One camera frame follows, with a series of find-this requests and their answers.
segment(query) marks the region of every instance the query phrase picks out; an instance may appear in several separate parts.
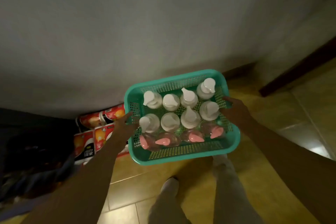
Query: pants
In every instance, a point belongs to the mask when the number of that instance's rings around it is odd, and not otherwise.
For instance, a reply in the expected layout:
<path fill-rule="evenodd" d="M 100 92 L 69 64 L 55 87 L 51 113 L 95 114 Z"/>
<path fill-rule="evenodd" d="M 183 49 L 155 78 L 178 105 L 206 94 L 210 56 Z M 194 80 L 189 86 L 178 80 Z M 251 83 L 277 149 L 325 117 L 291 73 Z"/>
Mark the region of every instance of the pants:
<path fill-rule="evenodd" d="M 217 181 L 214 224 L 262 224 L 263 220 L 248 201 L 235 169 L 227 159 L 225 164 L 214 167 Z M 161 192 L 152 206 L 149 224 L 191 224 L 174 195 Z"/>

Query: person's left hand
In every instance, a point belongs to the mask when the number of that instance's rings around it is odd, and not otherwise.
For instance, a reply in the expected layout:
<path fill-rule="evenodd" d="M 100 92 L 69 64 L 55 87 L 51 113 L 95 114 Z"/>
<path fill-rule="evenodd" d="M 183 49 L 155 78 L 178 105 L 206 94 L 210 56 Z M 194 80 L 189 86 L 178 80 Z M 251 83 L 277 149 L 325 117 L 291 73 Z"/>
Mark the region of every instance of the person's left hand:
<path fill-rule="evenodd" d="M 139 123 L 126 124 L 126 121 L 132 115 L 133 112 L 129 112 L 114 122 L 114 130 L 108 141 L 111 141 L 111 144 L 114 145 L 113 148 L 118 150 L 118 153 L 124 149 L 127 140 L 134 135 L 134 132 L 139 127 Z"/>

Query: bottle cap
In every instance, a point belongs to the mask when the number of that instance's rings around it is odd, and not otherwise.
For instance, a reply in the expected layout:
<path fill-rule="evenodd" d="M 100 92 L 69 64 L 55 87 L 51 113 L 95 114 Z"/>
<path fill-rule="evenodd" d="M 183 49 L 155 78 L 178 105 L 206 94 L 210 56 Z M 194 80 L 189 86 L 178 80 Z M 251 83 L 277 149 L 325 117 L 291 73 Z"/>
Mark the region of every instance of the bottle cap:
<path fill-rule="evenodd" d="M 169 139 L 169 138 L 166 138 L 166 137 L 164 137 L 164 138 L 161 138 L 161 139 L 159 139 L 159 140 L 155 141 L 155 143 L 156 143 L 156 144 L 159 144 L 159 145 L 164 145 L 164 146 L 167 146 L 167 145 L 169 145 L 169 144 L 170 144 L 170 139 Z"/>
<path fill-rule="evenodd" d="M 195 99 L 195 92 L 191 90 L 187 90 L 186 88 L 182 88 L 183 98 L 187 102 L 192 102 Z"/>
<path fill-rule="evenodd" d="M 171 115 L 166 115 L 162 118 L 162 123 L 167 128 L 174 128 L 176 125 L 180 125 L 179 120 L 175 120 Z"/>
<path fill-rule="evenodd" d="M 148 149 L 148 143 L 143 135 L 139 136 L 140 144 L 145 150 Z"/>
<path fill-rule="evenodd" d="M 151 122 L 151 120 L 149 119 L 149 117 L 143 116 L 143 117 L 140 118 L 139 125 L 140 125 L 143 133 L 149 127 L 150 122 Z"/>
<path fill-rule="evenodd" d="M 189 123 L 193 123 L 196 119 L 197 114 L 190 108 L 190 106 L 188 106 L 187 111 L 185 113 L 185 120 Z"/>
<path fill-rule="evenodd" d="M 204 87 L 211 93 L 215 93 L 216 81 L 212 78 L 206 78 L 204 80 Z"/>
<path fill-rule="evenodd" d="M 179 105 L 172 94 L 165 95 L 163 97 L 163 103 L 167 107 L 174 107 Z"/>
<path fill-rule="evenodd" d="M 207 103 L 205 108 L 204 108 L 204 111 L 205 111 L 205 113 L 208 117 L 211 117 L 214 114 L 218 115 L 217 114 L 218 110 L 219 110 L 219 106 L 216 102 Z"/>
<path fill-rule="evenodd" d="M 204 142 L 204 139 L 198 135 L 196 135 L 195 133 L 190 133 L 189 136 L 188 136 L 189 140 L 191 142 Z"/>
<path fill-rule="evenodd" d="M 210 138 L 213 139 L 213 138 L 219 137 L 223 134 L 223 132 L 224 132 L 224 128 L 222 128 L 221 126 L 215 126 L 211 130 Z"/>
<path fill-rule="evenodd" d="M 155 104 L 155 95 L 152 91 L 146 91 L 143 95 L 143 105 Z"/>

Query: clear plastic bottle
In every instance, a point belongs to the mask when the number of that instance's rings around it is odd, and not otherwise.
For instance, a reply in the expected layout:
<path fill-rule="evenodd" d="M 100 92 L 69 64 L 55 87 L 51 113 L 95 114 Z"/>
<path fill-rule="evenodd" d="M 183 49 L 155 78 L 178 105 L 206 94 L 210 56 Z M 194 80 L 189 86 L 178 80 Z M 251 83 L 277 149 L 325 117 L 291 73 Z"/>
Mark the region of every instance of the clear plastic bottle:
<path fill-rule="evenodd" d="M 196 129 L 188 129 L 181 134 L 181 140 L 189 143 L 204 142 L 204 135 Z"/>
<path fill-rule="evenodd" d="M 197 95 L 199 98 L 207 100 L 215 94 L 216 81 L 212 78 L 206 78 L 204 82 L 197 86 Z"/>
<path fill-rule="evenodd" d="M 163 107 L 170 112 L 176 111 L 180 106 L 180 99 L 175 94 L 167 94 L 163 97 Z"/>
<path fill-rule="evenodd" d="M 186 88 L 182 89 L 182 96 L 181 96 L 181 105 L 187 108 L 190 106 L 193 109 L 198 103 L 198 97 L 195 92 L 191 90 L 187 90 Z"/>
<path fill-rule="evenodd" d="M 225 137 L 225 129 L 212 122 L 202 123 L 201 131 L 204 135 L 210 136 L 211 139 Z"/>
<path fill-rule="evenodd" d="M 206 101 L 199 108 L 202 119 L 212 121 L 219 116 L 219 106 L 216 102 Z"/>
<path fill-rule="evenodd" d="M 173 112 L 164 114 L 161 118 L 161 127 L 168 132 L 174 132 L 180 127 L 180 118 Z"/>
<path fill-rule="evenodd" d="M 157 136 L 155 142 L 157 145 L 164 145 L 166 147 L 175 147 L 179 146 L 181 139 L 171 132 L 162 132 Z"/>
<path fill-rule="evenodd" d="M 153 134 L 142 133 L 139 136 L 141 147 L 149 151 L 159 151 L 161 147 L 155 143 L 155 137 Z"/>
<path fill-rule="evenodd" d="M 160 127 L 160 120 L 155 114 L 149 113 L 140 118 L 139 125 L 143 133 L 153 133 Z"/>
<path fill-rule="evenodd" d="M 190 106 L 181 115 L 181 123 L 185 128 L 191 129 L 199 125 L 201 117 L 198 112 L 191 109 Z"/>
<path fill-rule="evenodd" d="M 143 105 L 150 109 L 158 109 L 162 106 L 162 97 L 159 93 L 153 91 L 146 91 L 143 94 Z"/>

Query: white wall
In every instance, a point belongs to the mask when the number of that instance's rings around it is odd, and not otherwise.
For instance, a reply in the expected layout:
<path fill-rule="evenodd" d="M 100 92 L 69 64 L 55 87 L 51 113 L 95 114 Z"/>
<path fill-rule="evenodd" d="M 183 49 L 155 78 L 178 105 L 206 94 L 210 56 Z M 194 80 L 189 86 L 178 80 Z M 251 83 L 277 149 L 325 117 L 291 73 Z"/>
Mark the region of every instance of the white wall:
<path fill-rule="evenodd" d="M 271 82 L 335 36 L 336 0 L 325 0 L 273 52 L 258 61 L 255 71 L 260 82 Z"/>
<path fill-rule="evenodd" d="M 225 71 L 278 46 L 322 0 L 0 0 L 0 107 L 59 117 L 132 84 Z"/>

